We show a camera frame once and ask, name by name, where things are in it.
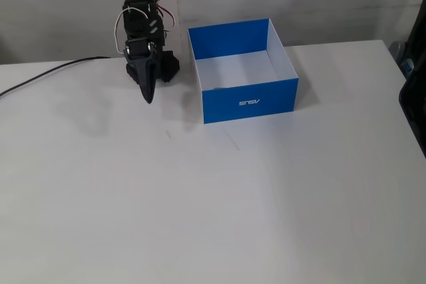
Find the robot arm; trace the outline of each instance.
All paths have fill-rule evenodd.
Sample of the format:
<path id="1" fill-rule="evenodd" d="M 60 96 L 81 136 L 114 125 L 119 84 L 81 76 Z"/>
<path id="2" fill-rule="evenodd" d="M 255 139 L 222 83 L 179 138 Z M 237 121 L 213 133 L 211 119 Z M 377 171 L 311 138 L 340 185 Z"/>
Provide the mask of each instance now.
<path id="1" fill-rule="evenodd" d="M 125 0 L 122 12 L 127 34 L 126 70 L 139 84 L 147 103 L 154 98 L 156 80 L 169 82 L 180 68 L 173 52 L 162 50 L 166 36 L 158 1 Z"/>

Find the white table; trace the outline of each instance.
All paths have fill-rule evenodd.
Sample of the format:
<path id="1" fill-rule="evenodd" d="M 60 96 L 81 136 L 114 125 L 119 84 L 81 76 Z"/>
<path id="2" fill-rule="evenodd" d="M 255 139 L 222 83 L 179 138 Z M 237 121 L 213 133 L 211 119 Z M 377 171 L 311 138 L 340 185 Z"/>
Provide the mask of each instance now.
<path id="1" fill-rule="evenodd" d="M 0 99 L 0 282 L 425 283 L 403 75 L 381 41 L 288 53 L 288 114 L 203 125 L 189 73 L 147 105 L 122 59 Z"/>

